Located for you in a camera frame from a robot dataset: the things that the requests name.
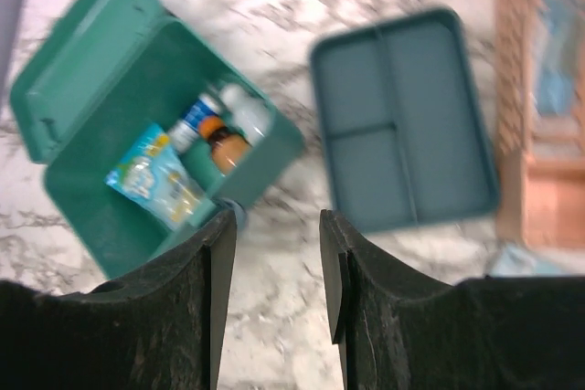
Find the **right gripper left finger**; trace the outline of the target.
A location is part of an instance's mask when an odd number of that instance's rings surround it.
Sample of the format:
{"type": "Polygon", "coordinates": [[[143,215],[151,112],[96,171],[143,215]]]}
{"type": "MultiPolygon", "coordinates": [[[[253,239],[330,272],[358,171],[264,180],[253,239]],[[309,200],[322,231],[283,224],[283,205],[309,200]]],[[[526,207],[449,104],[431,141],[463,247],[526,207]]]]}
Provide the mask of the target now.
{"type": "Polygon", "coordinates": [[[1,284],[4,389],[214,389],[237,240],[223,211],[88,293],[1,284]]]}

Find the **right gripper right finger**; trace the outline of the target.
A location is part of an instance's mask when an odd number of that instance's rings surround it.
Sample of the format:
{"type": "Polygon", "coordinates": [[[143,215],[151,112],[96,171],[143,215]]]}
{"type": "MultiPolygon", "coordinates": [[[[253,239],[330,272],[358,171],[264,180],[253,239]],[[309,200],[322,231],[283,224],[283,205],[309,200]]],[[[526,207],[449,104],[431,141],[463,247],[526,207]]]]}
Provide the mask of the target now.
{"type": "Polygon", "coordinates": [[[327,315],[347,389],[581,389],[581,277],[433,279],[341,214],[319,223],[327,315]]]}

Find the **blue face mask packet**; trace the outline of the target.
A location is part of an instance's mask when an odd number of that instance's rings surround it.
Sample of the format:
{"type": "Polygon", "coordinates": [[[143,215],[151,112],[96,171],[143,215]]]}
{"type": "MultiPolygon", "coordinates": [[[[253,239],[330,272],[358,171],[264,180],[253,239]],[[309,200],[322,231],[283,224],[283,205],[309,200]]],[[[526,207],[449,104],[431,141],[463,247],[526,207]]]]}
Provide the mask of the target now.
{"type": "Polygon", "coordinates": [[[490,277],[569,277],[584,275],[582,250],[530,250],[505,244],[487,265],[490,277]]]}

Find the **blue cotton swab packet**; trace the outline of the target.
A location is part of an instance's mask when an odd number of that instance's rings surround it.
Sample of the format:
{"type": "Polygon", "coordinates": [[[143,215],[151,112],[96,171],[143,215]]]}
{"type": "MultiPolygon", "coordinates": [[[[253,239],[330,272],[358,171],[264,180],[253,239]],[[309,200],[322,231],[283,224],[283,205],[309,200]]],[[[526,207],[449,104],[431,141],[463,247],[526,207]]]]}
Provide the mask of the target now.
{"type": "Polygon", "coordinates": [[[104,183],[171,230],[186,222],[204,198],[169,135],[156,123],[136,139],[104,183]]]}

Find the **dark blue divided tray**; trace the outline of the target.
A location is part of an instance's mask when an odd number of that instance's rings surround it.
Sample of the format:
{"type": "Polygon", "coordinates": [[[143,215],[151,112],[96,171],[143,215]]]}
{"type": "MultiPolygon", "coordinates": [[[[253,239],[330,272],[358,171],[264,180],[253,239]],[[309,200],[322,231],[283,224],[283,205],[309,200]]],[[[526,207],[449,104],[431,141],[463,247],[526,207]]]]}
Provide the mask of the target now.
{"type": "Polygon", "coordinates": [[[495,211],[492,144],[452,9],[325,37],[310,70],[332,205],[359,232],[495,211]]]}

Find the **brown bottle orange cap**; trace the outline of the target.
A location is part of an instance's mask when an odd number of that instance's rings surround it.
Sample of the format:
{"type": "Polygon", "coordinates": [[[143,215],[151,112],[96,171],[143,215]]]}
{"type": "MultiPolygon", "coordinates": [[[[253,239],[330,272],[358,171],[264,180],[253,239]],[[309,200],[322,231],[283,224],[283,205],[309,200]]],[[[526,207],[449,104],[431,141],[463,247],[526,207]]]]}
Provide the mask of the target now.
{"type": "Polygon", "coordinates": [[[229,174],[250,150],[250,144],[218,116],[206,117],[197,126],[210,147],[211,159],[223,174],[229,174]]]}

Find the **white bottle blue cap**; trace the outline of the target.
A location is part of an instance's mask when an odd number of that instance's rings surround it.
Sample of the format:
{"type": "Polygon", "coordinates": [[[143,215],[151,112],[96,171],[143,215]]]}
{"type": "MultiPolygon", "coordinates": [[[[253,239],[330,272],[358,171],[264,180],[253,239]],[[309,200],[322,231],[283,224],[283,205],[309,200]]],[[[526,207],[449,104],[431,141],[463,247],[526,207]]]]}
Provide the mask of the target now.
{"type": "Polygon", "coordinates": [[[209,94],[201,93],[195,103],[167,132],[171,143],[179,154],[185,153],[199,137],[198,125],[210,116],[219,116],[222,107],[209,94]]]}

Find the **small white grey-cap bottle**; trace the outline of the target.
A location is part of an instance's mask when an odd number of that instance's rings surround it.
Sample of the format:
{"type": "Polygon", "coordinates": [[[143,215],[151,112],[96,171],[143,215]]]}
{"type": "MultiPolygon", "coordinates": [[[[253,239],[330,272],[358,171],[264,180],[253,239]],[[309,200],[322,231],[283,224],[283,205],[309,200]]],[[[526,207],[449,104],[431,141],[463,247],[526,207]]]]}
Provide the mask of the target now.
{"type": "Polygon", "coordinates": [[[225,85],[219,97],[229,109],[232,122],[243,131],[248,143],[255,145],[265,137],[270,128],[271,113],[262,99],[252,97],[235,83],[225,85]]]}

